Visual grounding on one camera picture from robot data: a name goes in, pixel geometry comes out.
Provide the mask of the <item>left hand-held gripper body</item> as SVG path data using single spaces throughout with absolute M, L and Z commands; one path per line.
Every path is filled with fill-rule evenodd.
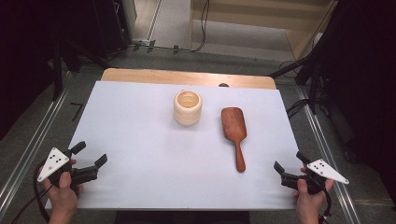
M 53 147 L 36 180 L 42 182 L 48 179 L 52 185 L 58 187 L 61 174 L 68 172 L 72 178 L 71 189 L 76 189 L 80 184 L 95 180 L 99 169 L 95 165 L 86 168 L 73 168 L 71 164 L 73 155 L 71 149 L 61 151 Z

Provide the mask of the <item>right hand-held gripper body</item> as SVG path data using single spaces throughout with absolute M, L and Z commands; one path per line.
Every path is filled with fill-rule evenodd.
M 323 191 L 326 187 L 326 180 L 331 179 L 348 185 L 349 180 L 339 174 L 323 159 L 312 161 L 306 165 L 306 173 L 304 175 L 292 175 L 285 172 L 280 167 L 281 185 L 291 189 L 298 189 L 297 182 L 303 179 L 307 184 L 307 191 L 310 195 L 315 195 Z

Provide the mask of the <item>brown wooden hairbrush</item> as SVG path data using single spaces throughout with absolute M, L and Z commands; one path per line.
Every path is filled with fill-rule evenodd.
M 234 143 L 236 170 L 244 173 L 246 164 L 241 142 L 247 137 L 247 128 L 243 111 L 238 107 L 226 107 L 221 110 L 220 116 L 225 138 Z

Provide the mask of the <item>cream ribbed wooden cup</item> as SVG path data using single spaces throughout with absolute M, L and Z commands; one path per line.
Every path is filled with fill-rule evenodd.
M 201 96 L 195 91 L 180 91 L 174 98 L 174 118 L 184 126 L 199 121 L 203 107 Z

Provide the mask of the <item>person's right hand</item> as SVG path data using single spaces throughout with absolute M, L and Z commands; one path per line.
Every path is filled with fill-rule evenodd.
M 319 210 L 326 200 L 326 193 L 321 191 L 315 195 L 310 195 L 304 179 L 297 181 L 297 187 L 298 190 L 293 194 L 293 197 L 297 200 L 297 217 L 318 217 Z

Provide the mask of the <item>person's left hand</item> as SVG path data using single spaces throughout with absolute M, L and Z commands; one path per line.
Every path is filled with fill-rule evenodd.
M 70 188 L 72 183 L 71 175 L 68 172 L 61 174 L 59 186 L 53 187 L 48 179 L 43 181 L 45 190 L 48 192 L 52 205 L 50 217 L 71 217 L 73 218 L 78 206 L 78 196 Z

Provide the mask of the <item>white table board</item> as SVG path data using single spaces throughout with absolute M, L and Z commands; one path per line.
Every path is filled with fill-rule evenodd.
M 85 184 L 85 209 L 269 210 L 291 209 L 291 189 L 281 185 L 275 161 L 296 174 L 302 164 L 277 90 L 195 86 L 203 99 L 197 123 L 173 116 L 180 85 L 98 81 L 71 140 L 86 147 L 78 166 L 107 162 Z M 222 129 L 221 110 L 243 111 L 241 142 L 246 171 L 236 170 L 234 143 Z

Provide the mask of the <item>black metal stand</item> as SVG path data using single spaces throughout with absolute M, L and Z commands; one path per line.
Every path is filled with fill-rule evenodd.
M 64 90 L 62 63 L 64 61 L 70 71 L 78 72 L 81 68 L 81 63 L 78 60 L 77 54 L 82 54 L 93 63 L 98 64 L 104 69 L 110 67 L 108 63 L 100 59 L 98 56 L 84 49 L 82 46 L 69 39 L 59 39 L 52 43 L 52 66 L 53 66 L 53 84 L 54 91 L 52 101 L 56 101 Z
M 297 60 L 286 67 L 280 68 L 278 71 L 270 74 L 269 77 L 280 77 L 298 67 L 300 67 L 300 71 L 297 73 L 294 81 L 297 85 L 303 85 L 308 81 L 308 79 L 311 79 L 308 98 L 304 99 L 304 103 L 308 105 L 311 112 L 316 115 L 315 104 L 320 76 L 320 66 L 318 65 L 315 53 L 311 52 L 302 59 Z

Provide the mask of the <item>dark curtain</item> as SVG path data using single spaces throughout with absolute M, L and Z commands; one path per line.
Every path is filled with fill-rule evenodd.
M 52 82 L 50 35 L 33 0 L 0 0 L 0 140 Z
M 396 0 L 339 0 L 318 54 L 326 91 L 396 204 Z

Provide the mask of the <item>light wooden table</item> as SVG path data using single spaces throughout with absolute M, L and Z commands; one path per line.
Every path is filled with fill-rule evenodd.
M 231 88 L 276 89 L 275 81 L 271 77 L 154 69 L 108 68 L 102 74 L 101 80 L 216 87 L 220 84 L 227 84 Z

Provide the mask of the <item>black cabinet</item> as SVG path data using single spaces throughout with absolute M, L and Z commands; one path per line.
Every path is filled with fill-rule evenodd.
M 127 0 L 92 0 L 98 20 L 101 55 L 127 49 L 131 44 L 130 29 L 124 8 Z

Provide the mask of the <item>light wooden shelf unit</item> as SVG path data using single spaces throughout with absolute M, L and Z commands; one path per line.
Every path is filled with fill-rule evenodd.
M 300 60 L 326 30 L 338 0 L 209 0 L 208 20 L 283 29 Z

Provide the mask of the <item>metal floor rail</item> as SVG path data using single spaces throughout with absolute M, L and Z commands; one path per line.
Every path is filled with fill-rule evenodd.
M 63 75 L 64 89 L 55 101 L 51 101 L 51 91 L 40 94 L 0 141 L 0 221 L 15 198 L 76 75 L 72 72 Z
M 311 160 L 323 159 L 336 171 L 342 169 L 337 163 L 332 147 L 320 124 L 318 116 L 314 115 L 308 105 L 302 105 L 290 119 L 296 134 L 298 148 Z M 335 224 L 336 211 L 340 211 L 345 224 L 362 224 L 359 212 L 353 202 L 349 185 L 336 182 L 332 192 L 332 215 L 327 219 L 330 224 Z

